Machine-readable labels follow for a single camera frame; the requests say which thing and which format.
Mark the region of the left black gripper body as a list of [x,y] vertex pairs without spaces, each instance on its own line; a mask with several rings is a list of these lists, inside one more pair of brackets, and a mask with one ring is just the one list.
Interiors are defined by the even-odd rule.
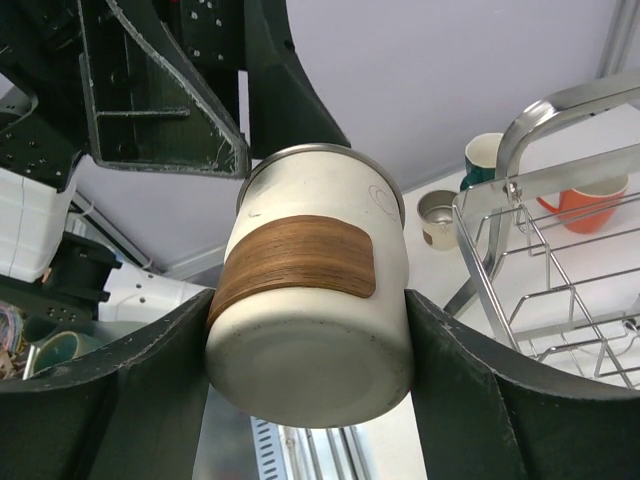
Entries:
[[[1,104],[1,165],[57,190],[67,187],[83,155],[92,157],[80,72],[79,2],[1,5],[1,73],[17,96],[16,102]],[[241,5],[150,2],[239,128]]]

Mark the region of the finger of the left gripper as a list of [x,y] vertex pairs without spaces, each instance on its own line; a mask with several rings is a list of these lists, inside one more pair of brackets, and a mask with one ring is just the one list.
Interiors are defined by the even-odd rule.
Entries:
[[240,179],[248,144],[150,1],[81,1],[91,155],[101,167]]
[[244,32],[253,156],[309,143],[348,147],[297,56],[286,3],[246,1]]

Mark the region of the white steel cup wood band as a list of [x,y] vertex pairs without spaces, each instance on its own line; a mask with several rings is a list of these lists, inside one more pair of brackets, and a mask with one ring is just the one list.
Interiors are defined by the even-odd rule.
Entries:
[[260,419],[333,428],[407,395],[404,202],[388,173],[333,144],[284,149],[243,184],[206,323],[212,386]]

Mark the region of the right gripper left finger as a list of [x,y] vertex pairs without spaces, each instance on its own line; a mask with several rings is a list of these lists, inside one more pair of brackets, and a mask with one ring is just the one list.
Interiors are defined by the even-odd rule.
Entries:
[[2,478],[191,478],[213,296],[206,289],[82,357],[2,381]]

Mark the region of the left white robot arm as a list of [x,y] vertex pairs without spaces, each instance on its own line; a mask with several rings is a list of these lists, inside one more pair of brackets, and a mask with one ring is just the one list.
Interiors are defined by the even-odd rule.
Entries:
[[1,298],[58,325],[97,319],[123,272],[65,229],[82,157],[244,179],[254,159],[348,142],[283,1],[5,1],[1,73]]

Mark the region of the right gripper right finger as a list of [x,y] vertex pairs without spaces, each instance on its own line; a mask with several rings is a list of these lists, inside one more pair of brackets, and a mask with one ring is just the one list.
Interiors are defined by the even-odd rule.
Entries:
[[639,393],[538,363],[405,293],[430,479],[636,479]]

